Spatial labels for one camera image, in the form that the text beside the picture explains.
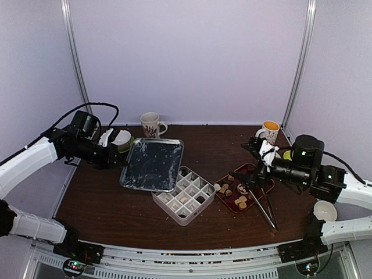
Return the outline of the metal tongs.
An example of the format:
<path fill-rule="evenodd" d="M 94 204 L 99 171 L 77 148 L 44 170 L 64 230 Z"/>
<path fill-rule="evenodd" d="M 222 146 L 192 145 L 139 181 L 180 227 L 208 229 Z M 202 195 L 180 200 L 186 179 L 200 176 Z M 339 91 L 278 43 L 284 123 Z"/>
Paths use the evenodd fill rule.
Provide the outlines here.
<path fill-rule="evenodd" d="M 270 228 L 271 233 L 277 234 L 277 233 L 279 233 L 280 229 L 279 229 L 279 226 L 277 224 L 277 219 L 276 219 L 276 216 L 274 214 L 272 204 L 270 202 L 270 199 L 268 197 L 268 194 L 267 194 L 266 190 L 263 187 L 259 187 L 259 189 L 262 193 L 263 200 L 266 203 L 266 207 L 264 207 L 261 204 L 261 202 L 258 200 L 257 197 L 252 198 L 252 199 L 258 205 L 259 210 L 260 210 L 262 216 L 264 217 L 264 219 L 266 220 L 266 222 L 267 222 L 267 224 Z"/>

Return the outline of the white divided tin box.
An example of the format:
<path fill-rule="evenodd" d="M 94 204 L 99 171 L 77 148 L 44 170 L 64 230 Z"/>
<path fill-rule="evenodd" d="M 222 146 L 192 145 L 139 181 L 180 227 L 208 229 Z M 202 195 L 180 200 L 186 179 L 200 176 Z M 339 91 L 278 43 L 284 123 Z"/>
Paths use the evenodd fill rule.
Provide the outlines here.
<path fill-rule="evenodd" d="M 172 192 L 153 192 L 153 201 L 178 225 L 187 226 L 213 201 L 216 190 L 210 182 L 186 166 L 178 171 Z"/>

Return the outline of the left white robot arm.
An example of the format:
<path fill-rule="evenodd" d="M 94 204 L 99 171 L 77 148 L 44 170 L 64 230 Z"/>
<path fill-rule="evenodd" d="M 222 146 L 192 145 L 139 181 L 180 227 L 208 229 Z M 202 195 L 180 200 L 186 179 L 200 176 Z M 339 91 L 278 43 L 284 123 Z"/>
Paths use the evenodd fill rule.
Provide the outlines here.
<path fill-rule="evenodd" d="M 56 125 L 1 162 L 1 236 L 17 235 L 60 245 L 71 258 L 84 252 L 74 228 L 52 217 L 52 206 L 62 193 L 62 177 L 67 174 L 53 166 L 75 159 L 96 169 L 125 166 L 119 154 L 123 132 L 109 127 L 93 139 L 99 119 L 77 111 L 70 124 Z"/>

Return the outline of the bunny print tin lid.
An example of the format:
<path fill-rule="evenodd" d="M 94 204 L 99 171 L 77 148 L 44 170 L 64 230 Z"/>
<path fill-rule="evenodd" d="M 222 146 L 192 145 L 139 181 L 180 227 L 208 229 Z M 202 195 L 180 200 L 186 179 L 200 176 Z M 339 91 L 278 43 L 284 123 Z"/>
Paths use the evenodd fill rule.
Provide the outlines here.
<path fill-rule="evenodd" d="M 183 158 L 184 143 L 180 139 L 137 138 L 123 167 L 120 185 L 124 188 L 172 192 Z"/>

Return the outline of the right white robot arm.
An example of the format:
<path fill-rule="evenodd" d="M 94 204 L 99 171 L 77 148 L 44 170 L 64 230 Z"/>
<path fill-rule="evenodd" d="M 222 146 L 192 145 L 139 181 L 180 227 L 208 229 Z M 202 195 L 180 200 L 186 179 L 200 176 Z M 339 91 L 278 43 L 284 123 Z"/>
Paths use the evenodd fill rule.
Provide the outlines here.
<path fill-rule="evenodd" d="M 257 159 L 256 170 L 253 174 L 233 171 L 229 174 L 238 179 L 248 192 L 258 185 L 265 185 L 267 180 L 277 180 L 292 184 L 300 191 L 308 191 L 320 201 L 371 209 L 371 182 L 358 176 L 348 164 L 344 168 L 323 165 L 324 142 L 314 136 L 297 136 L 291 146 L 290 160 L 277 157 L 279 147 L 263 138 L 250 137 L 241 146 Z M 370 216 L 345 221 L 317 219 L 298 243 L 298 252 L 308 257 L 320 245 L 370 238 Z"/>

